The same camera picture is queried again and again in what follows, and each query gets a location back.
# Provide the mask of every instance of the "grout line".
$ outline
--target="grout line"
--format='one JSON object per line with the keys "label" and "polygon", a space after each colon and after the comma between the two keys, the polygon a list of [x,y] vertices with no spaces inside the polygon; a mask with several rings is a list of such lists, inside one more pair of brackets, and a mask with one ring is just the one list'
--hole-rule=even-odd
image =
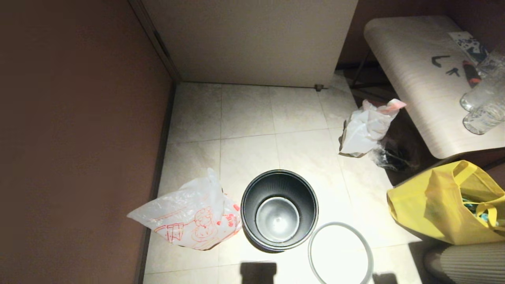
{"label": "grout line", "polygon": [[345,191],[347,192],[347,198],[349,198],[349,203],[350,203],[350,209],[352,210],[354,208],[354,204],[352,202],[352,198],[350,197],[350,194],[349,194],[349,186],[347,185],[347,180],[345,178],[345,174],[344,174],[344,171],[343,171],[343,165],[342,163],[340,162],[340,155],[339,155],[339,152],[337,151],[337,147],[336,147],[336,143],[338,142],[335,141],[333,139],[333,136],[331,135],[331,131],[330,129],[328,129],[328,132],[330,132],[330,138],[331,138],[331,142],[333,144],[333,150],[337,153],[337,163],[338,163],[338,168],[340,169],[340,174],[342,175],[342,179],[344,180],[344,184],[345,184]]}
{"label": "grout line", "polygon": [[319,106],[321,107],[321,112],[323,113],[323,117],[324,117],[324,121],[326,122],[326,128],[329,128],[328,126],[328,118],[326,117],[326,113],[324,112],[324,109],[323,109],[323,103],[321,102],[321,96],[320,96],[320,93],[322,92],[323,90],[319,91],[319,92],[316,92],[317,94],[317,99],[319,100]]}
{"label": "grout line", "polygon": [[274,110],[272,105],[272,94],[270,93],[270,87],[268,88],[268,99],[270,101],[270,113],[272,114],[272,124],[274,125],[274,142],[275,142],[275,150],[277,150],[277,168],[281,168],[281,158],[279,152],[279,145],[277,143],[277,131],[275,130],[275,120],[274,120]]}
{"label": "grout line", "polygon": [[377,250],[377,249],[385,249],[385,248],[392,248],[392,247],[399,247],[399,246],[408,246],[408,245],[409,245],[409,243],[398,244],[398,245],[390,245],[390,246],[381,246],[381,247],[372,247],[372,246],[370,246],[370,249]]}
{"label": "grout line", "polygon": [[221,84],[221,106],[219,108],[219,138],[223,138],[223,85]]}
{"label": "grout line", "polygon": [[336,129],[336,128],[338,128],[338,127],[331,127],[331,128],[328,128],[328,127],[326,127],[326,128],[316,128],[316,129],[298,130],[298,131],[289,131],[289,132],[281,132],[281,133],[257,134],[257,135],[248,135],[248,136],[239,136],[239,137],[230,137],[230,138],[216,138],[216,139],[196,140],[196,141],[182,141],[182,142],[169,143],[169,145],[173,145],[173,144],[184,144],[184,143],[207,142],[207,141],[216,141],[216,140],[227,140],[227,139],[237,139],[237,138],[256,137],[256,136],[266,136],[266,135],[289,134],[289,133],[298,133],[298,132],[309,132],[309,131],[317,131],[317,130],[325,130],[325,129]]}
{"label": "grout line", "polygon": [[272,106],[272,94],[270,93],[270,87],[267,87],[267,91],[268,91],[268,100],[270,102],[270,113],[272,114],[272,124],[274,125],[274,133],[277,133],[277,131],[275,130],[274,110]]}
{"label": "grout line", "polygon": [[223,84],[221,84],[221,117],[219,120],[219,181],[221,182],[221,149],[223,148]]}
{"label": "grout line", "polygon": [[[258,261],[248,261],[247,263],[262,263],[262,262],[270,262],[270,261],[271,260],[258,260]],[[191,270],[200,270],[200,269],[209,269],[209,268],[219,268],[219,267],[240,265],[241,263],[243,263],[243,261],[241,261],[239,263],[224,264],[224,265],[212,265],[212,266],[206,266],[206,267],[188,268],[188,269],[180,269],[180,270],[173,270],[173,271],[151,272],[151,273],[146,273],[146,275],[147,274],[162,274],[162,273],[172,273],[172,272],[181,272],[181,271],[191,271]]]}

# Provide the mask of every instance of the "tile floor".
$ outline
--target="tile floor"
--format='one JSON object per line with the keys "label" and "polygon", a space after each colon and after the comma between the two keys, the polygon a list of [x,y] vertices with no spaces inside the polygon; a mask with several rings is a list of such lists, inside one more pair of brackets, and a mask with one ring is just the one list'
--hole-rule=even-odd
{"label": "tile floor", "polygon": [[[329,221],[351,224],[373,249],[375,273],[392,275],[399,284],[421,283],[408,246],[419,238],[390,217],[386,191],[392,186],[385,171],[366,156],[338,155],[343,122],[355,109],[339,72],[329,89],[321,92],[184,83],[177,88],[159,195],[205,176],[211,167],[220,174],[225,193],[240,203],[244,189],[260,173],[278,168],[294,171],[316,191],[318,226]],[[267,254],[255,249],[241,232],[209,251],[196,251],[171,245],[152,233],[144,283],[269,283],[241,276],[241,266],[266,262],[275,263],[276,284],[317,283],[307,245]],[[364,251],[358,239],[343,229],[321,231],[313,255],[328,283],[359,283],[365,274]]]}

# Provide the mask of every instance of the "baseboard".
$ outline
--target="baseboard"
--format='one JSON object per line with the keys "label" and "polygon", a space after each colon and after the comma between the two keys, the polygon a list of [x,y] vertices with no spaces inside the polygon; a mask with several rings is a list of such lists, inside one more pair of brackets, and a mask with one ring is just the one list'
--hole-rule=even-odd
{"label": "baseboard", "polygon": [[[172,81],[170,86],[170,93],[167,103],[167,108],[165,111],[165,117],[163,118],[163,126],[161,129],[160,142],[158,145],[158,154],[156,156],[155,172],[153,177],[153,184],[151,186],[151,194],[149,200],[154,200],[158,197],[158,189],[160,187],[161,174],[163,170],[163,161],[165,159],[165,150],[167,149],[168,131],[170,128],[170,119],[172,117],[172,111],[174,108],[174,98],[175,98],[176,84]],[[137,283],[143,284],[144,274],[145,274],[145,263],[147,260],[147,250],[149,249],[149,239],[151,236],[151,229],[145,228],[145,234],[140,252],[140,264],[137,268]]]}

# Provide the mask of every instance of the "white plastic bag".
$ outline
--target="white plastic bag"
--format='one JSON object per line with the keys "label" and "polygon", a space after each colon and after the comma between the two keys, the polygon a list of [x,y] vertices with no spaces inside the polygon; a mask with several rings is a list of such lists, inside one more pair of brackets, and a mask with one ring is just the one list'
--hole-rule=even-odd
{"label": "white plastic bag", "polygon": [[152,229],[169,242],[206,250],[242,228],[240,207],[223,194],[213,169],[208,177],[184,184],[133,210],[127,217]]}
{"label": "white plastic bag", "polygon": [[392,99],[386,106],[376,108],[364,100],[363,106],[351,114],[342,135],[340,152],[354,157],[361,156],[383,139],[401,108],[406,104]]}

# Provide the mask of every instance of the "plastic bag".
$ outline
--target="plastic bag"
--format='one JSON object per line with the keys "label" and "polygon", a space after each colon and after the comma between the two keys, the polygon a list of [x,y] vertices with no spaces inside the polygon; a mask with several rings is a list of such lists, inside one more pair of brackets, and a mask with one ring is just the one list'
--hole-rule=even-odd
{"label": "plastic bag", "polygon": [[178,191],[163,195],[127,217],[162,235],[169,242],[207,250],[240,231],[240,207],[223,194],[213,169]]}
{"label": "plastic bag", "polygon": [[396,172],[414,171],[419,168],[416,145],[398,145],[385,137],[369,152],[368,157],[379,167]]}
{"label": "plastic bag", "polygon": [[406,104],[392,99],[386,106],[376,108],[368,100],[351,114],[345,126],[340,152],[360,157],[373,149],[377,141],[384,138],[391,121]]}

